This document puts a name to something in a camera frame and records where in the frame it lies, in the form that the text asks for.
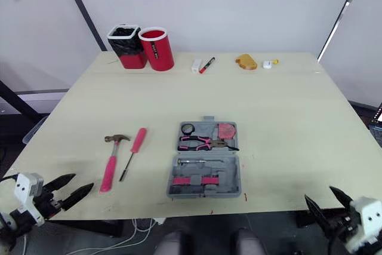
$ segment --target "white wall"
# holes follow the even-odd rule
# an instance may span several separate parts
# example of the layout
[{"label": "white wall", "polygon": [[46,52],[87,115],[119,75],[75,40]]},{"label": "white wall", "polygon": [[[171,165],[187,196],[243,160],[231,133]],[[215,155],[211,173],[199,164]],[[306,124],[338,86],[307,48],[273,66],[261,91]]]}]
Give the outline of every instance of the white wall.
[{"label": "white wall", "polygon": [[318,56],[345,0],[83,0],[100,35],[163,26],[181,51],[305,51]]},{"label": "white wall", "polygon": [[70,88],[99,52],[74,0],[0,0],[0,79],[12,90]]},{"label": "white wall", "polygon": [[382,102],[382,0],[353,0],[320,63],[348,100]]}]

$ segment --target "screwdriver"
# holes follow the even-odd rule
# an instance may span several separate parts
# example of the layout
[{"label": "screwdriver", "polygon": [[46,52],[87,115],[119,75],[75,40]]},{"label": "screwdriver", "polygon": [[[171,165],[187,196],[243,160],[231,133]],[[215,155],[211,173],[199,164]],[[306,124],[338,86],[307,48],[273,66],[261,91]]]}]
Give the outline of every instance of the screwdriver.
[{"label": "screwdriver", "polygon": [[127,162],[127,165],[124,169],[124,172],[121,175],[121,178],[119,179],[120,182],[123,182],[125,179],[125,175],[127,172],[127,168],[129,167],[130,161],[133,158],[133,155],[139,151],[139,148],[141,147],[144,137],[146,136],[147,130],[145,128],[140,128],[137,134],[137,137],[134,140],[133,147],[131,148],[131,156],[129,161]]}]

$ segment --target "white eraser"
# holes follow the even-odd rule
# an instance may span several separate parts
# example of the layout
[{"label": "white eraser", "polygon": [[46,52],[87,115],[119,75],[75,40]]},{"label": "white eraser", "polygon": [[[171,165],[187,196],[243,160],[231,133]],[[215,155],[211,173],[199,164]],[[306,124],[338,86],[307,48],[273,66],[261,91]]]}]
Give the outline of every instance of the white eraser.
[{"label": "white eraser", "polygon": [[195,59],[191,66],[191,71],[194,74],[199,74],[199,68],[202,64],[202,59]]},{"label": "white eraser", "polygon": [[264,68],[264,69],[270,69],[270,68],[272,68],[272,61],[264,61],[264,62],[263,62],[263,68]]}]

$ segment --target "red cup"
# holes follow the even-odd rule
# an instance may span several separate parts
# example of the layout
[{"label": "red cup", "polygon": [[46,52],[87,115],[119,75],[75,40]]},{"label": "red cup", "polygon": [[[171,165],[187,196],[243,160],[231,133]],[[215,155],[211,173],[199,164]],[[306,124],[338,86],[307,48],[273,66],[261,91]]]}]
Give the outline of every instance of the red cup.
[{"label": "red cup", "polygon": [[151,68],[156,71],[166,71],[174,66],[166,29],[147,27],[139,31],[138,37],[149,58]]}]

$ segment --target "screwdriver shaft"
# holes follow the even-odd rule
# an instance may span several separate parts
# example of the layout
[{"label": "screwdriver shaft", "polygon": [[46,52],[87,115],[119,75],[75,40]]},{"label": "screwdriver shaft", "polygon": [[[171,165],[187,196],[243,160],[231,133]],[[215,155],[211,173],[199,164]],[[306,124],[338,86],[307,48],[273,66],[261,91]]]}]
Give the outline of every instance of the screwdriver shaft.
[{"label": "screwdriver shaft", "polygon": [[119,178],[119,181],[120,181],[120,182],[123,182],[124,179],[125,179],[126,172],[127,172],[127,168],[129,167],[129,164],[130,164],[131,159],[133,158],[133,155],[134,155],[134,152],[131,153],[130,159],[129,159],[129,161],[127,162],[127,165],[126,165],[124,171],[122,172],[121,177]]}]

